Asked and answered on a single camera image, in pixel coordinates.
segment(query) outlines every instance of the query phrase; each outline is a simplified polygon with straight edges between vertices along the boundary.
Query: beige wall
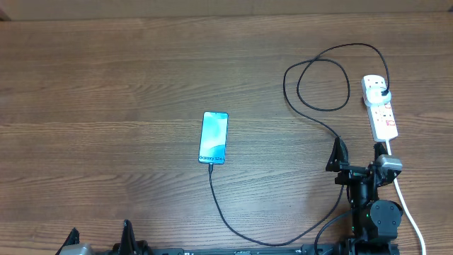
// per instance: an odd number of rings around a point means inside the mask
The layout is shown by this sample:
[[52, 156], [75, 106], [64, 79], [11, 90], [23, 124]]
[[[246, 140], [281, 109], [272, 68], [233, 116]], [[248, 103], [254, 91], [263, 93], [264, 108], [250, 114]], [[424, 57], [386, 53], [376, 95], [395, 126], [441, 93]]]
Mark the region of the beige wall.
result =
[[13, 21], [447, 11], [453, 0], [0, 0]]

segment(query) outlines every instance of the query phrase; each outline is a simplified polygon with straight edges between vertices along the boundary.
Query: white power cord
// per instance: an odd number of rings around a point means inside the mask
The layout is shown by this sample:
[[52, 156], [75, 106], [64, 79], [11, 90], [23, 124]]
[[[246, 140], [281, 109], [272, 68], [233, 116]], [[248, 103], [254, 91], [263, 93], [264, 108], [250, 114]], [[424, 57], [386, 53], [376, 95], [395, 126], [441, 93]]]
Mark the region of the white power cord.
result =
[[[385, 145], [387, 147], [387, 153], [389, 155], [391, 155], [390, 142], [388, 140], [385, 140]], [[401, 189], [399, 188], [398, 180], [396, 180], [396, 178], [394, 179], [394, 184], [395, 184], [396, 192], [398, 193], [399, 200], [401, 201], [401, 204], [403, 205], [404, 212], [405, 212], [406, 216], [408, 217], [409, 221], [411, 222], [413, 229], [415, 229], [415, 232], [417, 233], [417, 236], [420, 240], [420, 244], [422, 246], [422, 255], [426, 255], [425, 240], [423, 239], [422, 233], [418, 229], [417, 224], [415, 223], [415, 220], [413, 220], [412, 215], [409, 213], [409, 209], [406, 205], [406, 202], [404, 201], [403, 194], [401, 193]]]

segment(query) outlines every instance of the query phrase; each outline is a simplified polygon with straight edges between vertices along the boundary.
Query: wooden surface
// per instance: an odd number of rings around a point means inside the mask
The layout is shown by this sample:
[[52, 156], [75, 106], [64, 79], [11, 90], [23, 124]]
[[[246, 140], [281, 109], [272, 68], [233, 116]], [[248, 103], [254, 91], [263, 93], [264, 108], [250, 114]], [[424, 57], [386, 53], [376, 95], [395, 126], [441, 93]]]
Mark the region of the wooden surface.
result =
[[448, 11], [453, 0], [0, 0], [13, 21]]
[[[340, 186], [324, 171], [333, 136], [289, 109], [282, 76], [351, 42], [371, 43], [387, 60], [399, 182], [428, 253], [451, 254], [452, 24], [450, 13], [0, 23], [0, 254], [51, 254], [72, 227], [107, 249], [125, 218], [153, 247], [256, 247], [223, 225], [197, 162], [204, 111], [230, 114], [227, 161], [213, 182], [231, 225], [266, 242], [303, 232]], [[332, 113], [300, 104], [302, 68], [289, 74], [290, 100], [342, 135], [352, 164], [367, 165], [374, 142], [360, 80], [384, 75], [381, 60], [363, 47], [325, 57], [346, 69], [349, 104]], [[339, 106], [345, 78], [316, 63], [302, 93], [315, 106]], [[380, 196], [398, 201], [393, 186]], [[347, 209], [343, 198], [335, 214]], [[407, 218], [397, 243], [419, 253]]]

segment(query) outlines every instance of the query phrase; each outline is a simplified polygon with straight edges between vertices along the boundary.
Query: blue phone screen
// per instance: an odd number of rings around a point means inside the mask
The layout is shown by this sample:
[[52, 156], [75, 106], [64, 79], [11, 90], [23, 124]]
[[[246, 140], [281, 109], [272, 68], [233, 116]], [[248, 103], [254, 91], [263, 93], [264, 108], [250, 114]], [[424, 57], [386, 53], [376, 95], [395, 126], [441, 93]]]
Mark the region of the blue phone screen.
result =
[[228, 113], [206, 112], [201, 130], [200, 154], [198, 161], [206, 164], [225, 162]]

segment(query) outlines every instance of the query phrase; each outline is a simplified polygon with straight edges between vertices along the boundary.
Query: black cable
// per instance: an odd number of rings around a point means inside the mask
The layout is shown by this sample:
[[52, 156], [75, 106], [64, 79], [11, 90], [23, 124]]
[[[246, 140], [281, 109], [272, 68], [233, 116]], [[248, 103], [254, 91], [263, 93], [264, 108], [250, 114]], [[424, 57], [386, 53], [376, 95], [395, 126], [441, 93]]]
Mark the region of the black cable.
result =
[[331, 221], [327, 222], [327, 224], [325, 224], [324, 227], [321, 228], [321, 230], [319, 230], [319, 233], [316, 235], [316, 238], [314, 240], [314, 253], [315, 253], [315, 255], [319, 255], [319, 253], [318, 253], [318, 241], [319, 241], [319, 237], [321, 237], [321, 234], [324, 232], [324, 230], [326, 230], [326, 228], [328, 228], [330, 225], [335, 223], [337, 220], [348, 216], [349, 214], [353, 213], [357, 209], [358, 208], [354, 208], [352, 210], [349, 210], [349, 211], [343, 213], [342, 215], [339, 215], [339, 216], [333, 218]]
[[298, 240], [299, 238], [303, 237], [305, 234], [307, 234], [308, 232], [312, 231], [315, 227], [318, 227], [324, 220], [326, 220], [329, 216], [331, 216], [331, 214], [333, 213], [333, 211], [337, 208], [338, 204], [340, 203], [340, 199], [341, 199], [341, 195], [343, 194], [343, 188], [344, 186], [341, 186], [341, 189], [340, 189], [340, 195], [338, 196], [338, 199], [335, 203], [335, 205], [332, 207], [332, 209], [328, 212], [328, 214], [322, 218], [318, 223], [316, 223], [313, 227], [310, 227], [308, 230], [306, 230], [305, 232], [303, 232], [302, 234], [298, 235], [297, 237], [289, 240], [288, 242], [284, 242], [284, 243], [280, 243], [280, 244], [269, 244], [269, 243], [265, 243], [265, 242], [260, 242], [260, 241], [257, 241], [257, 240], [254, 240], [254, 239], [251, 239], [250, 237], [246, 237], [245, 235], [237, 232], [236, 230], [234, 230], [229, 224], [228, 222], [225, 220], [225, 217], [222, 213], [222, 210], [220, 210], [220, 206], [219, 206], [219, 203], [217, 202], [217, 198], [215, 197], [215, 192], [214, 192], [214, 188], [212, 187], [212, 172], [214, 171], [214, 166], [212, 164], [209, 165], [209, 173], [210, 173], [210, 186], [211, 186], [211, 192], [212, 192], [212, 197], [214, 198], [214, 202], [215, 202], [215, 205], [217, 206], [217, 210], [219, 211], [219, 214], [220, 214], [220, 217], [221, 219], [223, 220], [224, 224], [226, 225], [226, 227], [228, 227], [234, 234], [238, 235], [239, 237], [242, 237], [244, 238], [245, 240], [247, 241], [250, 241], [250, 242], [254, 242], [256, 244], [261, 244], [261, 245], [266, 245], [266, 246], [269, 246], [269, 247], [281, 247], [281, 246], [284, 246], [284, 245], [288, 245], [288, 244], [291, 244], [292, 242]]
[[[297, 67], [301, 64], [305, 64], [305, 63], [309, 63], [304, 71], [302, 72], [302, 74], [300, 75], [299, 77], [299, 80], [297, 81], [297, 96], [299, 97], [300, 101], [305, 105], [305, 106], [308, 106], [309, 108], [311, 109], [314, 109], [316, 111], [336, 111], [336, 110], [340, 110], [341, 108], [345, 107], [346, 104], [348, 103], [349, 101], [349, 97], [350, 97], [350, 83], [349, 83], [349, 79], [348, 79], [348, 76], [346, 74], [346, 71], [345, 69], [341, 66], [341, 64], [338, 64], [337, 62], [331, 60], [331, 59], [320, 59], [319, 57], [324, 54], [325, 52], [328, 52], [329, 50], [333, 50], [333, 49], [336, 49], [336, 48], [339, 48], [339, 47], [345, 47], [345, 46], [353, 46], [353, 45], [361, 45], [361, 46], [367, 46], [367, 47], [370, 47], [372, 48], [373, 50], [375, 50], [377, 52], [377, 54], [379, 54], [379, 56], [381, 57], [381, 60], [382, 62], [384, 63], [384, 67], [385, 67], [385, 72], [387, 74], [387, 87], [386, 89], [382, 92], [382, 95], [385, 96], [388, 94], [389, 92], [389, 89], [390, 89], [390, 74], [389, 74], [389, 68], [387, 67], [387, 63], [385, 62], [385, 59], [384, 59], [384, 56], [382, 56], [381, 52], [375, 48], [374, 46], [372, 45], [369, 45], [369, 44], [366, 44], [366, 43], [348, 43], [348, 44], [344, 44], [344, 45], [338, 45], [338, 46], [334, 46], [334, 47], [330, 47], [328, 48], [327, 50], [324, 50], [323, 52], [319, 53], [315, 58], [313, 59], [309, 59], [309, 60], [305, 60], [305, 61], [302, 61], [302, 62], [299, 62], [297, 64], [293, 64], [291, 67], [289, 67], [286, 72], [285, 72], [285, 75], [283, 76], [283, 96], [285, 96], [285, 100], [286, 102], [288, 103], [288, 105], [291, 107], [291, 109], [293, 111], [295, 111], [296, 113], [298, 113], [299, 115], [305, 117], [305, 118], [308, 118], [309, 120], [312, 120], [318, 124], [321, 124], [322, 126], [324, 126], [325, 128], [327, 128], [328, 130], [330, 130], [336, 137], [339, 137], [339, 135], [337, 134], [337, 132], [335, 132], [331, 127], [329, 127], [328, 125], [322, 123], [321, 121], [315, 119], [315, 118], [312, 118], [312, 117], [309, 117], [303, 113], [301, 113], [300, 111], [296, 110], [296, 108], [289, 102], [289, 99], [288, 99], [288, 96], [286, 94], [286, 76], [287, 76], [287, 73], [289, 70], [291, 70], [293, 67]], [[300, 94], [300, 90], [299, 90], [299, 87], [300, 87], [300, 82], [302, 80], [302, 77], [304, 76], [305, 74], [305, 71], [311, 66], [311, 64], [313, 64], [315, 61], [326, 61], [326, 62], [331, 62], [331, 63], [334, 63], [336, 64], [338, 67], [341, 68], [341, 71], [343, 71], [344, 75], [345, 75], [345, 78], [346, 78], [346, 84], [348, 85], [348, 96], [346, 97], [346, 101], [344, 102], [343, 105], [341, 106], [338, 106], [337, 108], [330, 108], [330, 109], [323, 109], [323, 108], [317, 108], [315, 106], [312, 106], [310, 105], [309, 103], [307, 103], [303, 98], [302, 98], [302, 95]]]

